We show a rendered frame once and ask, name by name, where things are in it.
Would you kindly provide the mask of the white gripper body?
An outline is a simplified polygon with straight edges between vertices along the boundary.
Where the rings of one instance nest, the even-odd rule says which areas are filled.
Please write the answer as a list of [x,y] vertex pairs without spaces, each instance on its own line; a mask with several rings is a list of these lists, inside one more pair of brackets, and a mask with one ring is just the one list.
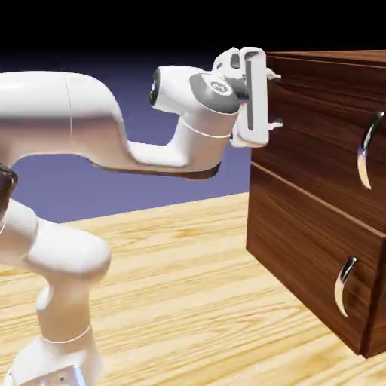
[[266,55],[260,48],[240,50],[247,84],[247,105],[242,107],[232,131],[231,145],[258,148],[268,144],[268,76]]

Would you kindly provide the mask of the dark wood cabinet door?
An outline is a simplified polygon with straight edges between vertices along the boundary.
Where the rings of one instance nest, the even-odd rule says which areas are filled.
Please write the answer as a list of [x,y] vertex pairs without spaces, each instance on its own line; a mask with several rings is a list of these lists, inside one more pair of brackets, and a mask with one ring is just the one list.
[[[269,118],[283,126],[252,159],[386,234],[386,50],[270,53],[267,63],[281,76],[268,88]],[[357,149],[378,111],[368,190]]]
[[[354,353],[386,352],[386,234],[252,165],[247,250]],[[349,256],[344,317],[334,287]]]

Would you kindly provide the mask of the dark wood cabinet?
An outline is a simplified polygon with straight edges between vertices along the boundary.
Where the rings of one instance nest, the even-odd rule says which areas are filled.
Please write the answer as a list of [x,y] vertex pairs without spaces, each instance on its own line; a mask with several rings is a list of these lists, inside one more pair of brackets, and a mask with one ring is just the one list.
[[386,351],[386,50],[271,52],[247,250],[353,352]]

